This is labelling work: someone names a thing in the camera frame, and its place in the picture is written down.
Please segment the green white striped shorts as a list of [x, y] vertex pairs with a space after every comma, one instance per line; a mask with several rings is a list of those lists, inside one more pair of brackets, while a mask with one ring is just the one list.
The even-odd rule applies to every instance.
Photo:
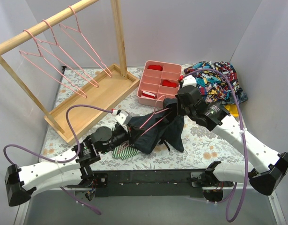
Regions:
[[139, 150], [133, 147], [117, 147], [113, 152], [112, 152], [112, 157], [114, 159], [128, 159], [132, 158], [134, 156], [137, 156], [140, 153]]

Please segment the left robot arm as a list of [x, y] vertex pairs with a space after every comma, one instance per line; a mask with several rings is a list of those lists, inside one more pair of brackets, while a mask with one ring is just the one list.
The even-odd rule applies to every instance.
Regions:
[[88, 135], [80, 145], [75, 145], [49, 161], [22, 166], [14, 164], [7, 168], [5, 185], [10, 207], [21, 205], [31, 197], [46, 190], [70, 186], [74, 188], [104, 188], [107, 175], [91, 170], [91, 165], [105, 154], [125, 143], [134, 143], [142, 130], [136, 127], [124, 129], [100, 127]]

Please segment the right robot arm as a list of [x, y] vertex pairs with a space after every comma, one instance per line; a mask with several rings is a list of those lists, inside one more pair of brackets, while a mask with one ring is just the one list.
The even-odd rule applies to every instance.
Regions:
[[231, 181], [250, 185], [263, 195], [271, 195], [288, 171], [288, 153], [279, 153], [240, 127], [229, 111], [217, 102], [206, 103], [199, 90], [192, 86], [177, 92], [177, 111], [198, 125], [221, 137], [248, 158], [252, 166], [225, 164], [215, 161], [197, 181], [210, 186]]

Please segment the dark navy shorts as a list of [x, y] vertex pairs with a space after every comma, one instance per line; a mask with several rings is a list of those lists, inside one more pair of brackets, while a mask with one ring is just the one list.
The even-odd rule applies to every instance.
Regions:
[[[163, 102], [163, 109], [168, 110], [156, 114], [143, 127], [147, 132], [140, 136], [133, 144], [134, 148], [145, 154], [150, 154], [157, 144], [165, 144], [167, 149], [171, 145], [179, 152], [184, 152], [181, 134], [185, 125], [184, 116], [177, 115], [177, 99], [166, 98]], [[151, 115], [132, 117], [132, 126], [140, 127]]]

